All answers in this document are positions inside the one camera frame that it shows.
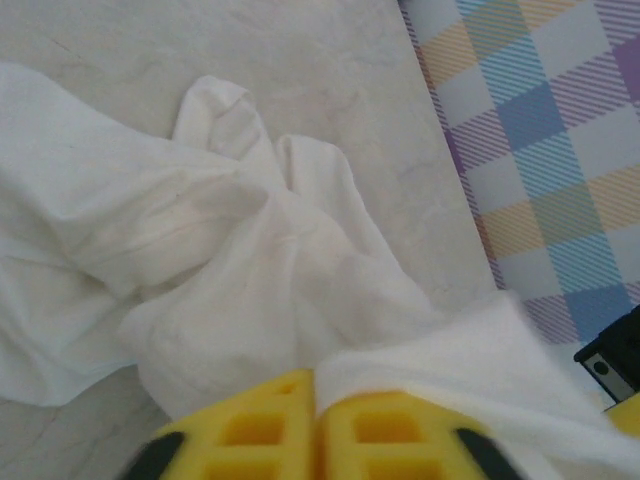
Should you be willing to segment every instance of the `white towel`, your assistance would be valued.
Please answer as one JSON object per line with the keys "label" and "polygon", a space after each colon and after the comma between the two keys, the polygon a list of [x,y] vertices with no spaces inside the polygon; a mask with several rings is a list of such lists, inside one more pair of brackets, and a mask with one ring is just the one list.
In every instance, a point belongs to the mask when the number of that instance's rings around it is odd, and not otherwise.
{"label": "white towel", "polygon": [[321,407],[405,388],[485,422],[521,465],[542,451],[640,472],[638,443],[556,370],[513,299],[444,320],[344,155],[272,145],[242,88],[200,79],[168,141],[0,64],[0,395],[58,405],[136,362],[176,417],[318,366]]}

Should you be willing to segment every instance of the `black plastic piece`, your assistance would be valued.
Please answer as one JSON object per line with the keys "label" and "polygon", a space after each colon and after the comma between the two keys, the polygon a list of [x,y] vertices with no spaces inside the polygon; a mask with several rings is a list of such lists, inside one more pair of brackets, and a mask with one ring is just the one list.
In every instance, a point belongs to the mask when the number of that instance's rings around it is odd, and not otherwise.
{"label": "black plastic piece", "polygon": [[[600,355],[604,362],[596,362],[592,368],[588,368],[586,362],[595,355]],[[622,377],[630,390],[639,392],[640,305],[604,329],[594,341],[576,353],[573,359],[580,363],[616,402],[625,398],[618,398],[607,385],[605,380],[610,370]]]}
{"label": "black plastic piece", "polygon": [[459,428],[456,434],[488,480],[525,480],[490,438],[468,428]]}
{"label": "black plastic piece", "polygon": [[184,440],[184,433],[172,432],[147,443],[118,480],[160,480]]}

